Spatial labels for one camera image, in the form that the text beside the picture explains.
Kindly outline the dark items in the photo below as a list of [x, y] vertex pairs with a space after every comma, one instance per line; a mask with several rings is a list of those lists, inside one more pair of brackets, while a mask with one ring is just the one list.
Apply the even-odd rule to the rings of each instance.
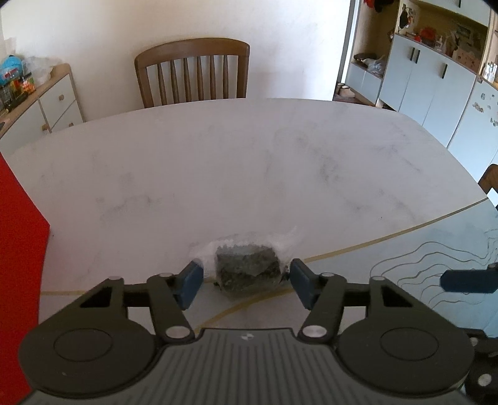
[[189, 256], [204, 269], [220, 290], [244, 296], [277, 288], [288, 277], [289, 265], [303, 234], [233, 234], [192, 246]]

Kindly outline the white sideboard with wood top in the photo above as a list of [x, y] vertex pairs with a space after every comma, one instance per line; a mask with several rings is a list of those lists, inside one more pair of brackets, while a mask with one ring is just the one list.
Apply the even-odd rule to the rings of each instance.
[[72, 69], [63, 63], [12, 111], [1, 117], [1, 154], [8, 156], [45, 135], [84, 122]]

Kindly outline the red cardboard box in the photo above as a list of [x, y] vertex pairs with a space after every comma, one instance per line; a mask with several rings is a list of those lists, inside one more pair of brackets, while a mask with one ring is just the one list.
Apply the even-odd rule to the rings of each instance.
[[31, 391], [19, 348], [38, 325], [41, 275], [50, 224], [1, 160], [1, 403], [17, 404]]

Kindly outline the white wall cabinet unit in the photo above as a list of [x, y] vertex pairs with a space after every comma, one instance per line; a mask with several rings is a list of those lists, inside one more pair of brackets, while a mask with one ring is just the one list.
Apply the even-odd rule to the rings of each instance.
[[419, 123], [475, 180], [497, 162], [492, 2], [351, 2], [338, 82]]

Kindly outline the wooden slat chair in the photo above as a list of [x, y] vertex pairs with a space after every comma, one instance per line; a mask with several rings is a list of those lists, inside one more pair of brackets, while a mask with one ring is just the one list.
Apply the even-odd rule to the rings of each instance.
[[153, 46], [138, 54], [134, 68], [142, 103], [145, 108], [155, 106], [149, 79], [150, 68], [156, 69], [160, 104], [230, 97], [229, 59], [236, 59], [235, 97], [247, 96], [250, 46], [230, 38], [195, 38], [177, 40]]

